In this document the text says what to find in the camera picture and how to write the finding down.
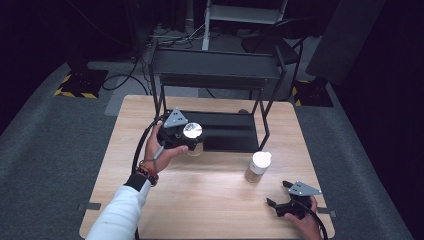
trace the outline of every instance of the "gray carpet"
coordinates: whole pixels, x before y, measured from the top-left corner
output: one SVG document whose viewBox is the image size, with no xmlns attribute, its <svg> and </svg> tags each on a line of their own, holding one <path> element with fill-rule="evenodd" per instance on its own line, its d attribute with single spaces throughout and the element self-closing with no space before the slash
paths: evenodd
<svg viewBox="0 0 424 240">
<path fill-rule="evenodd" d="M 239 40 L 223 35 L 211 40 L 211 49 L 240 51 Z M 316 45 L 308 46 L 310 56 Z M 109 76 L 129 73 L 132 66 L 89 65 L 109 70 Z M 0 137 L 0 239 L 80 239 L 84 213 L 78 208 L 90 198 L 122 97 L 130 93 L 125 89 L 138 83 L 125 84 L 121 92 L 101 90 L 98 99 L 54 97 L 68 71 L 66 64 L 54 71 Z M 310 77 L 300 70 L 300 79 Z M 327 206 L 337 214 L 334 239 L 412 239 L 330 86 L 328 91 L 333 108 L 295 111 Z M 204 89 L 189 94 L 209 97 Z"/>
</svg>

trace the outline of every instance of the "wooden table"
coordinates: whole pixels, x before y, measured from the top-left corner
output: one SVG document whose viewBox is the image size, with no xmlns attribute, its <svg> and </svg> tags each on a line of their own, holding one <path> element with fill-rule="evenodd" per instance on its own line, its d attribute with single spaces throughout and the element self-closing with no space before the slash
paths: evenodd
<svg viewBox="0 0 424 240">
<path fill-rule="evenodd" d="M 254 101 L 167 97 L 169 108 L 217 112 L 252 109 Z M 85 237 L 115 191 L 128 179 L 132 158 L 144 129 L 154 117 L 153 98 L 127 96 L 122 104 L 90 202 L 100 210 L 86 211 L 80 235 Z M 262 139 L 260 114 L 255 116 Z M 244 177 L 252 154 L 204 152 L 180 156 L 160 173 L 149 192 L 139 222 L 143 239 L 299 238 L 297 230 L 266 203 L 290 199 L 282 180 L 299 180 L 320 189 L 296 114 L 290 103 L 275 102 L 268 115 L 271 136 L 264 151 L 272 162 L 259 183 Z M 326 207 L 322 195 L 318 207 Z M 328 236 L 334 228 L 328 214 L 318 214 Z"/>
</svg>

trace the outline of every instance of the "black cable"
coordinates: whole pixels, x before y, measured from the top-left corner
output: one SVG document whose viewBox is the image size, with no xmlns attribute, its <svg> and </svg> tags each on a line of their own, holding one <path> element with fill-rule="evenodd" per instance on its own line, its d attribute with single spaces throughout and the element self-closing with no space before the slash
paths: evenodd
<svg viewBox="0 0 424 240">
<path fill-rule="evenodd" d="M 143 73 L 143 78 L 144 78 L 144 80 L 147 82 L 147 88 L 149 89 L 149 93 L 150 93 L 150 95 L 153 95 L 153 93 L 152 93 L 152 88 L 150 87 L 150 85 L 151 85 L 151 83 L 150 83 L 150 80 L 149 79 L 147 79 L 147 77 L 146 77 L 146 72 L 144 71 L 144 69 L 146 68 L 146 66 L 147 66 L 147 63 L 144 61 L 144 59 L 143 58 L 141 58 L 140 59 L 141 60 L 141 72 Z"/>
<path fill-rule="evenodd" d="M 208 93 L 211 95 L 211 97 L 215 98 L 215 96 L 211 93 L 211 91 L 209 90 L 209 88 L 206 88 L 206 91 L 208 91 Z"/>
<path fill-rule="evenodd" d="M 212 32 L 213 31 L 218 31 L 218 34 L 216 35 L 216 36 L 212 36 Z M 219 36 L 221 36 L 222 34 L 223 34 L 223 32 L 222 32 L 222 29 L 221 28 L 219 28 L 219 27 L 215 27 L 215 28 L 212 28 L 211 30 L 209 30 L 209 33 L 210 33 L 210 35 L 209 35 L 209 37 L 210 38 L 219 38 Z"/>
<path fill-rule="evenodd" d="M 157 119 L 155 119 L 145 130 L 144 130 L 144 132 L 143 132 L 143 135 L 141 136 L 141 138 L 140 138 L 140 141 L 138 142 L 138 145 L 137 145 L 137 148 L 136 148 L 136 150 L 135 150 L 135 153 L 134 153 L 134 159 L 133 159 L 133 163 L 132 163 L 132 166 L 131 166 L 131 175 L 132 174 L 134 174 L 135 173 L 135 169 L 136 169 L 136 167 L 137 167 L 137 162 L 138 162 L 138 158 L 140 157 L 140 152 L 141 152 L 141 149 L 143 148 L 143 144 L 144 144 L 144 142 L 146 141 L 146 138 L 147 138 L 147 134 L 149 134 L 149 132 L 150 132 L 150 129 L 154 126 L 154 125 L 156 125 L 157 124 L 157 122 L 159 121 L 159 120 L 162 120 L 160 117 L 159 118 L 157 118 Z M 140 239 L 140 236 L 138 235 L 138 227 L 136 228 L 136 230 L 135 230 L 135 233 L 134 233 L 134 237 L 135 237 L 135 239 L 136 240 L 139 240 Z"/>
<path fill-rule="evenodd" d="M 200 30 L 203 29 L 203 28 L 204 28 L 204 24 L 201 27 L 199 27 L 198 29 L 196 29 L 190 35 L 188 34 L 187 29 L 186 29 L 186 31 L 185 31 L 186 36 L 184 36 L 184 37 L 178 37 L 178 38 L 175 38 L 173 40 L 158 41 L 158 44 L 160 44 L 160 45 L 165 45 L 166 44 L 165 47 L 168 47 L 168 48 L 172 48 L 174 45 L 183 46 L 183 45 L 189 44 L 190 46 L 189 47 L 186 47 L 184 49 L 191 49 L 191 48 L 194 47 L 192 43 L 195 40 L 198 39 L 198 36 L 200 34 L 202 34 L 202 32 Z"/>
<path fill-rule="evenodd" d="M 143 87 L 143 89 L 144 89 L 144 91 L 146 92 L 146 95 L 149 95 L 149 93 L 147 92 L 147 89 L 146 89 L 146 87 L 144 86 L 144 84 L 139 80 L 139 79 L 137 79 L 136 77 L 134 77 L 134 76 L 132 76 L 132 73 L 134 72 L 134 70 L 135 70 L 135 68 L 137 67 L 137 62 L 138 62 L 138 58 L 136 59 L 136 61 L 135 61 L 135 63 L 134 63 L 134 67 L 133 67 L 133 69 L 131 70 L 131 72 L 129 73 L 129 74 L 117 74 L 117 75 L 113 75 L 113 76 L 111 76 L 111 77 L 108 77 L 108 78 L 106 78 L 104 81 L 103 81 L 103 85 L 102 85 L 102 88 L 104 89 L 104 90 L 108 90 L 108 91 L 113 91 L 113 90 L 116 90 L 116 89 L 118 89 L 118 88 L 120 88 L 122 85 L 124 85 L 130 78 L 131 79 L 134 79 L 135 81 L 137 81 L 138 83 L 140 83 L 140 85 Z M 113 87 L 113 88 L 108 88 L 108 87 L 106 87 L 105 86 L 105 84 L 106 84 L 106 82 L 107 81 L 110 81 L 111 79 L 113 79 L 113 78 L 115 78 L 115 77 L 127 77 L 122 83 L 120 83 L 118 86 L 116 86 L 116 87 Z"/>
<path fill-rule="evenodd" d="M 322 235 L 324 237 L 324 240 L 328 240 L 328 235 L 327 235 L 327 230 L 325 229 L 324 223 L 322 223 L 321 219 L 319 219 L 318 215 L 316 213 L 314 213 L 310 208 L 308 208 L 307 206 L 305 206 L 303 203 L 292 199 L 291 201 L 293 201 L 294 203 L 298 204 L 299 206 L 301 206 L 303 209 L 305 209 L 305 211 L 307 211 L 315 220 L 315 222 L 320 226 L 321 231 L 322 231 Z"/>
</svg>

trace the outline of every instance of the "bracelet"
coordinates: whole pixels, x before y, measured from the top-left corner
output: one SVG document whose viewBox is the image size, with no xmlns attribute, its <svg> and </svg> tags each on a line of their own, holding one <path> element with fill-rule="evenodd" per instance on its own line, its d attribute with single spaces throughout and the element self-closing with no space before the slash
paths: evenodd
<svg viewBox="0 0 424 240">
<path fill-rule="evenodd" d="M 142 175 L 144 175 L 150 181 L 150 183 L 152 184 L 152 187 L 156 186 L 156 184 L 158 183 L 159 176 L 158 175 L 156 175 L 156 177 L 152 176 L 149 173 L 149 171 L 145 169 L 144 167 L 137 167 L 135 171 L 136 173 L 141 173 Z"/>
<path fill-rule="evenodd" d="M 156 171 L 155 171 L 155 170 L 153 170 L 153 169 L 151 169 L 151 168 L 149 168 L 148 166 L 146 166 L 143 162 L 140 162 L 140 163 L 138 164 L 138 166 L 139 166 L 139 167 L 141 167 L 141 168 L 146 169 L 146 170 L 149 172 L 149 174 L 150 174 L 150 175 L 152 175 L 153 177 L 157 178 L 156 180 L 158 180 L 158 179 L 159 179 L 159 176 L 158 176 L 158 174 L 156 173 Z"/>
</svg>

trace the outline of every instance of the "yellow black tape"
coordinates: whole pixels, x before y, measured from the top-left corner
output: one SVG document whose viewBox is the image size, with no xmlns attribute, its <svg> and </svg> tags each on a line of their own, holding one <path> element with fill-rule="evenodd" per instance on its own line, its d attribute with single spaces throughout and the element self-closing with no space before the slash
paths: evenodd
<svg viewBox="0 0 424 240">
<path fill-rule="evenodd" d="M 99 94 L 95 91 L 81 89 L 78 84 L 73 83 L 72 73 L 69 72 L 63 79 L 59 88 L 55 91 L 54 96 L 66 97 L 82 97 L 82 98 L 98 98 Z"/>
<path fill-rule="evenodd" d="M 299 84 L 309 84 L 311 83 L 310 81 L 306 81 L 306 80 L 297 80 L 294 83 L 293 89 L 292 89 L 292 95 L 293 95 L 293 99 L 295 102 L 296 106 L 302 106 L 302 94 L 301 94 L 301 90 L 300 90 L 300 86 Z"/>
</svg>

